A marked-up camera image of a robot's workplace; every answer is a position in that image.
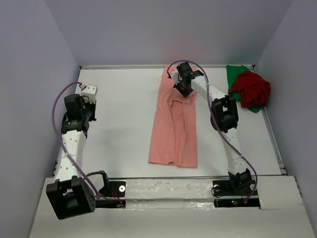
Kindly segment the pink t shirt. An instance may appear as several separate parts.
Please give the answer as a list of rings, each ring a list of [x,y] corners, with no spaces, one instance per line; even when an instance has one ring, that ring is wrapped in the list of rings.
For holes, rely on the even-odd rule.
[[[196,97],[183,97],[174,87],[165,67],[157,97],[152,128],[149,163],[196,168],[198,166],[196,134]]]

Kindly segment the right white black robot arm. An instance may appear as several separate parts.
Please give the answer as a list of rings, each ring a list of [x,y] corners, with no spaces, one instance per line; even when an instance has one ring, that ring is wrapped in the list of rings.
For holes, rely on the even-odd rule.
[[[228,163],[228,180],[220,180],[213,192],[223,192],[225,196],[242,196],[246,200],[256,192],[258,176],[254,167],[240,152],[237,135],[238,110],[235,97],[224,94],[210,83],[204,69],[193,61],[177,60],[176,72],[167,69],[173,87],[183,97],[197,92],[208,103],[211,124],[221,137]]]

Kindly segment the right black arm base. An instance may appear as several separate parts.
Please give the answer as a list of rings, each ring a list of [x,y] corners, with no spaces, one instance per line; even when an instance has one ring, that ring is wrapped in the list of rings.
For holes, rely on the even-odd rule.
[[[255,182],[244,186],[240,190],[234,191],[229,187],[227,180],[213,180],[211,194],[214,197],[213,205],[215,208],[260,208],[260,200],[258,191],[256,190],[252,196]]]

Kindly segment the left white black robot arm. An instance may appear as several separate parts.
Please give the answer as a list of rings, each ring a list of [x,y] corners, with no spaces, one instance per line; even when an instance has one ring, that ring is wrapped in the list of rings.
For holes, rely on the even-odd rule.
[[[82,170],[89,123],[96,120],[96,96],[95,92],[81,92],[64,97],[66,113],[56,133],[62,153],[55,180],[46,187],[59,220],[94,212],[97,201],[109,192],[106,180],[99,178],[93,183]]]

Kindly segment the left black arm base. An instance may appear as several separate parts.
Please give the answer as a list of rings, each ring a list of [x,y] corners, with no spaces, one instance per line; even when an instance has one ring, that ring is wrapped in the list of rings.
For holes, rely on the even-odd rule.
[[[111,179],[109,181],[109,185],[102,181],[95,181],[94,185],[99,190],[100,198],[97,198],[94,190],[92,189],[94,195],[91,199],[95,208],[113,208],[113,209],[121,209],[126,207],[126,181],[125,180],[117,180]]]

